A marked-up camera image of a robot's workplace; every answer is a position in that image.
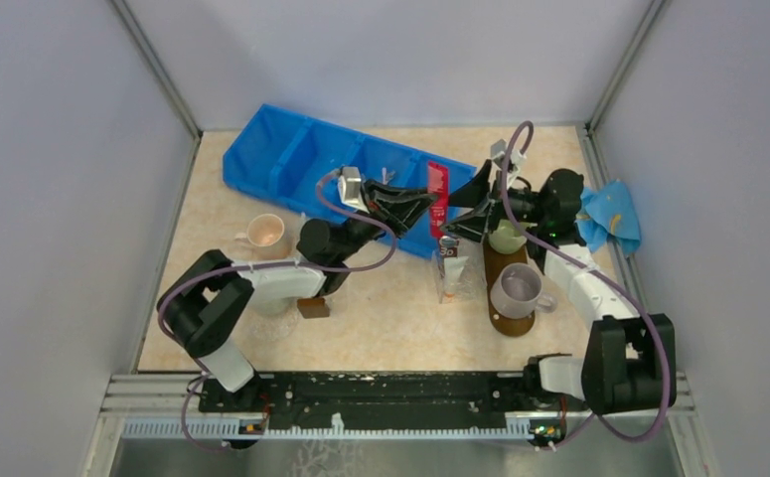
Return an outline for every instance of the gray wall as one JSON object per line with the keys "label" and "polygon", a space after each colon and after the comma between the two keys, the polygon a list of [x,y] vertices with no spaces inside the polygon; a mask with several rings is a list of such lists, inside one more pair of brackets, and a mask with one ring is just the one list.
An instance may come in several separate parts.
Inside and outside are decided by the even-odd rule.
{"label": "gray wall", "polygon": [[129,0],[205,129],[583,120],[650,0]]}
{"label": "gray wall", "polygon": [[77,475],[190,146],[106,2],[0,1],[0,475]]}
{"label": "gray wall", "polygon": [[770,2],[674,2],[598,137],[722,470],[770,475]]}

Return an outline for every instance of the brown block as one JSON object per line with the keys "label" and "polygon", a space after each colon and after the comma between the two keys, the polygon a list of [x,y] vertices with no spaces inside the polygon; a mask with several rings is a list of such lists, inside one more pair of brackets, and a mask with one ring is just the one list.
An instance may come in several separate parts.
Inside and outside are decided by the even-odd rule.
{"label": "brown block", "polygon": [[534,321],[536,315],[531,313],[531,316],[514,320],[502,315],[493,306],[493,302],[490,301],[490,290],[493,289],[493,284],[496,283],[496,279],[502,274],[502,270],[505,269],[511,263],[528,263],[528,254],[525,252],[523,246],[516,253],[510,255],[504,255],[493,250],[489,243],[484,240],[484,274],[487,277],[487,304],[490,305],[490,323],[496,331],[505,336],[522,336],[532,328],[534,328]]}
{"label": "brown block", "polygon": [[329,318],[329,306],[326,298],[300,298],[297,300],[297,309],[303,318]]}

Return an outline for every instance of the light green cup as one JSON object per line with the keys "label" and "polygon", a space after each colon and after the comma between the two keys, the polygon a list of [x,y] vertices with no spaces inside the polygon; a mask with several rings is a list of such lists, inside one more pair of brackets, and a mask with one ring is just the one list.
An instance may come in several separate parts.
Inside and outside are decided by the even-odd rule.
{"label": "light green cup", "polygon": [[493,250],[503,255],[510,255],[522,248],[526,239],[514,228],[511,221],[501,219],[496,231],[487,236],[487,241]]}

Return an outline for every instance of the marble pattern surface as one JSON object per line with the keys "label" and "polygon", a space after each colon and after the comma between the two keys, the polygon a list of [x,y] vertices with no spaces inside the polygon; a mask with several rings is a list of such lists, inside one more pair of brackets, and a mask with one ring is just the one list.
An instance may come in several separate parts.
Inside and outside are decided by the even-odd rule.
{"label": "marble pattern surface", "polygon": [[[480,165],[489,146],[507,139],[512,127],[367,128],[364,132],[457,161]],[[160,290],[205,250],[249,259],[235,241],[246,224],[263,213],[277,214],[293,227],[299,217],[226,187],[221,158],[236,131],[203,137],[185,203],[163,273]],[[573,127],[538,127],[523,176],[539,187],[554,169],[585,173]],[[349,260],[360,265],[378,260],[384,245],[370,243]],[[606,249],[596,261],[612,274]],[[470,371],[520,370],[528,357],[546,353],[582,356],[587,332],[563,298],[552,314],[538,314],[531,332],[520,338],[498,333],[487,317],[484,293],[478,299],[438,304],[431,262],[398,251],[385,266],[350,275],[330,297],[330,318],[303,320],[295,310],[267,319],[245,312],[232,333],[235,343],[258,370],[268,371]],[[549,292],[556,288],[546,282]],[[177,344],[151,317],[140,370],[195,370]]]}

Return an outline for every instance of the small cup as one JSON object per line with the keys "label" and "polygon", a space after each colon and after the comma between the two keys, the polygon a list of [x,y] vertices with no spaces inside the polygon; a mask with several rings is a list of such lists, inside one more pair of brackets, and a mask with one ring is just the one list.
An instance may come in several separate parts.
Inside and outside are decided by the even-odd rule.
{"label": "small cup", "polygon": [[247,232],[235,239],[252,251],[253,258],[278,260],[291,254],[291,234],[285,223],[274,214],[262,214],[247,225]]}
{"label": "small cup", "polygon": [[502,255],[510,255],[522,248],[526,239],[516,230],[511,221],[501,219],[496,230],[487,236],[487,241],[493,250]]}
{"label": "small cup", "polygon": [[542,279],[524,263],[506,266],[493,283],[490,302],[501,315],[515,320],[526,318],[534,310],[551,313],[557,299],[542,291]]}

